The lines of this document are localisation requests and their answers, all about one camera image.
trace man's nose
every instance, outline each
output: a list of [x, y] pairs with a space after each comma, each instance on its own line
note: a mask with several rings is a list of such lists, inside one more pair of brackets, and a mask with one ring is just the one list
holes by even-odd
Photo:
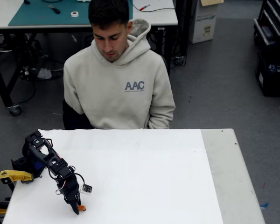
[[111, 46], [111, 44], [110, 44], [109, 41], [106, 41], [106, 42], [105, 42], [105, 49], [104, 49], [104, 51], [105, 51], [106, 53], [112, 51], [112, 46]]

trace hood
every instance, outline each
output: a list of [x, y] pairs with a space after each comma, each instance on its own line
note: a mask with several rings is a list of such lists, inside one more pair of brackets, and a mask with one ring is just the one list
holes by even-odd
[[127, 36], [129, 47], [115, 62], [111, 63], [107, 61], [99, 52], [95, 40], [91, 42], [94, 54], [101, 62], [121, 66], [129, 63], [130, 61], [144, 54], [150, 49], [150, 45], [146, 39], [146, 35], [151, 28], [150, 23], [144, 19], [133, 19], [131, 21], [133, 22], [133, 29], [131, 34]]

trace robotic arm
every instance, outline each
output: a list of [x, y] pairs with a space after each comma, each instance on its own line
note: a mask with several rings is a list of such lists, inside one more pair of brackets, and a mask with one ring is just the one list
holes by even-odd
[[[49, 153], [47, 155], [41, 152], [41, 148], [44, 146], [48, 148]], [[60, 194], [63, 194], [66, 203], [70, 204], [78, 215], [78, 206], [81, 205], [79, 191], [90, 194], [92, 187], [84, 183], [79, 189], [76, 175], [80, 176], [83, 182], [84, 178], [75, 173], [74, 167], [68, 166], [68, 163], [56, 153], [53, 149], [52, 140], [43, 138], [39, 131], [33, 132], [25, 139], [23, 156], [16, 161], [12, 161], [14, 170], [32, 173], [34, 178], [37, 178], [41, 175], [43, 169], [47, 167], [50, 177], [57, 182]]]

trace black toolbox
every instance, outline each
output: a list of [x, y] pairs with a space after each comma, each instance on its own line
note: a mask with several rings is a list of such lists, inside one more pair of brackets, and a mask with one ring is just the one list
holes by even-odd
[[280, 97], [280, 67], [276, 59], [258, 53], [255, 77], [267, 97]]

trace green cutting mat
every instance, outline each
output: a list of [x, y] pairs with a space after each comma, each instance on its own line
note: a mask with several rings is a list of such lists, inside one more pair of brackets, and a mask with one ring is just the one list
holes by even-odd
[[[57, 3], [47, 3], [42, 0], [29, 0], [30, 4], [22, 4], [18, 12], [10, 21], [9, 26], [38, 26], [38, 25], [84, 25], [89, 24], [89, 2], [77, 0], [63, 0]], [[133, 18], [133, 5], [129, 0], [130, 19]], [[56, 14], [48, 6], [53, 5], [60, 10]], [[73, 11], [79, 12], [79, 17], [71, 17]]]

